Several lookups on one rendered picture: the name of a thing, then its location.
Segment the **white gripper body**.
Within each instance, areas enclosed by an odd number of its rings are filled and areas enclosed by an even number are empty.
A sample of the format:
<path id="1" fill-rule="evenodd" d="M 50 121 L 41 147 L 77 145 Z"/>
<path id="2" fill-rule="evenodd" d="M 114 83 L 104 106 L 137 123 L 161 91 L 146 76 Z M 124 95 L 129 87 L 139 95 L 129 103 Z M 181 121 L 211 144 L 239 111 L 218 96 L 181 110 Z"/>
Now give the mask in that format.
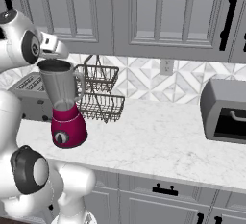
<path id="1" fill-rule="evenodd" d="M 61 41 L 45 41 L 41 45 L 40 56 L 45 59 L 66 59 L 69 53 Z"/>

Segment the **grey drawer front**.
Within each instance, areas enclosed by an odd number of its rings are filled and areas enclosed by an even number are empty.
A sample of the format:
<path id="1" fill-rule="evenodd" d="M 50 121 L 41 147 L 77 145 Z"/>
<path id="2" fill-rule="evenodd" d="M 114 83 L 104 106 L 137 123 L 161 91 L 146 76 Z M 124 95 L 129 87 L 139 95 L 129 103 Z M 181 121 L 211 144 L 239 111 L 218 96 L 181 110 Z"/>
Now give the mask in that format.
<path id="1" fill-rule="evenodd" d="M 96 176 L 96 185 L 98 187 L 107 187 L 118 189 L 118 174 L 108 171 L 94 171 Z"/>
<path id="2" fill-rule="evenodd" d="M 174 189 L 179 192 L 179 195 L 171 196 L 155 193 L 152 191 L 152 187 L 155 187 L 157 184 L 160 184 L 162 188 L 169 188 L 170 186 L 173 186 Z M 138 176 L 128 176 L 123 174 L 119 175 L 119 188 L 121 190 L 133 193 L 142 193 L 167 199 L 177 199 L 202 205 L 210 205 L 215 201 L 217 195 L 217 190 L 214 188 L 192 186 L 170 181 L 156 180 Z"/>

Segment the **grey base cupboard door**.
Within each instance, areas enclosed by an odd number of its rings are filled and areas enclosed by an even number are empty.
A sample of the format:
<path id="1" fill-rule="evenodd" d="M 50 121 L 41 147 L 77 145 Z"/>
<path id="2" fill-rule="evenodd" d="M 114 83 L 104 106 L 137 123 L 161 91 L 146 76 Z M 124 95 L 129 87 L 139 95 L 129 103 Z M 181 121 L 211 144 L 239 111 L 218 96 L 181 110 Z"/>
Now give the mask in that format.
<path id="1" fill-rule="evenodd" d="M 246 224 L 246 212 L 235 211 L 229 208 L 213 206 L 208 224 L 215 224 L 214 217 L 221 216 L 221 224 Z"/>
<path id="2" fill-rule="evenodd" d="M 196 224 L 198 213 L 209 213 L 209 207 L 180 200 L 159 198 L 120 191 L 122 224 Z"/>
<path id="3" fill-rule="evenodd" d="M 96 187 L 85 196 L 87 209 L 94 215 L 97 224 L 119 224 L 117 190 Z"/>

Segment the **white wall outlet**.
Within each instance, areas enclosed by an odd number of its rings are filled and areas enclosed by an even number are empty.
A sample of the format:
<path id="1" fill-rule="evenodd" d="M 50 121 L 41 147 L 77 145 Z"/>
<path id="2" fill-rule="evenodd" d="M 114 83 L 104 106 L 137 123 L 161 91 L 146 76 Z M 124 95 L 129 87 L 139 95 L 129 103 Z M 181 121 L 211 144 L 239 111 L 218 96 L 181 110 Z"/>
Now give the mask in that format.
<path id="1" fill-rule="evenodd" d="M 168 59 L 160 60 L 160 75 L 171 76 L 173 74 L 174 61 Z"/>

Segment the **grey toaster oven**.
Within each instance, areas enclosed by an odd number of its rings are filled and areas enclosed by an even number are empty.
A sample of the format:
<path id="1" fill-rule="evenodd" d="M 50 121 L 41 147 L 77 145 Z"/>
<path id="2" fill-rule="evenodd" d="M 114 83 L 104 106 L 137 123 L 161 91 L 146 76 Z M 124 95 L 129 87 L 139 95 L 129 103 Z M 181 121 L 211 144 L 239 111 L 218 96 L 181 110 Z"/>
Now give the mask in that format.
<path id="1" fill-rule="evenodd" d="M 233 120 L 230 111 L 246 118 L 246 81 L 209 79 L 200 99 L 206 138 L 246 144 L 246 122 Z"/>

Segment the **grey wall cupboard door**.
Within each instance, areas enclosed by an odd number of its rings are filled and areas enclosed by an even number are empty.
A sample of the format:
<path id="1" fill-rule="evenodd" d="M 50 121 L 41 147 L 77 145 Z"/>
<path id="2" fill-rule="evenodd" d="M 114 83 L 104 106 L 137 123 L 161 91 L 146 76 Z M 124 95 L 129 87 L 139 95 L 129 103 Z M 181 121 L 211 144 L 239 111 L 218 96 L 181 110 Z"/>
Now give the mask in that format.
<path id="1" fill-rule="evenodd" d="M 228 0 L 113 0 L 114 54 L 224 62 Z"/>
<path id="2" fill-rule="evenodd" d="M 230 40 L 229 62 L 246 63 L 246 0 L 237 0 Z"/>
<path id="3" fill-rule="evenodd" d="M 14 0 L 13 6 L 71 53 L 113 53 L 111 0 Z"/>

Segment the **crimson blender with grey jar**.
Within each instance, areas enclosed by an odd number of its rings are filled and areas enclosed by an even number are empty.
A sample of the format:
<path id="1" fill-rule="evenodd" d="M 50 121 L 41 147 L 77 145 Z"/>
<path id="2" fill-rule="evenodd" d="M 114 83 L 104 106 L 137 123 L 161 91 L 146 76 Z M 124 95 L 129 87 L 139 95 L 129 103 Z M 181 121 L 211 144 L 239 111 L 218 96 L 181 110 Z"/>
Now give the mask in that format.
<path id="1" fill-rule="evenodd" d="M 85 94 L 84 75 L 76 72 L 70 62 L 63 60 L 43 60 L 37 66 L 52 103 L 53 143 L 61 149 L 82 145 L 87 139 L 87 129 L 77 102 Z"/>

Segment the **grey toaster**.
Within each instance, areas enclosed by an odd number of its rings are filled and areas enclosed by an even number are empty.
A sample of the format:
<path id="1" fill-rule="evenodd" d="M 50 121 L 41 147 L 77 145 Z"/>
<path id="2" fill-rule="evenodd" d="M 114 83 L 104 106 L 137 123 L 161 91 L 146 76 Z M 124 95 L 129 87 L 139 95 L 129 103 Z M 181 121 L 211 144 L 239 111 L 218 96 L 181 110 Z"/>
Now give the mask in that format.
<path id="1" fill-rule="evenodd" d="M 31 72 L 9 88 L 21 100 L 22 117 L 28 120 L 50 122 L 52 103 L 38 72 Z"/>

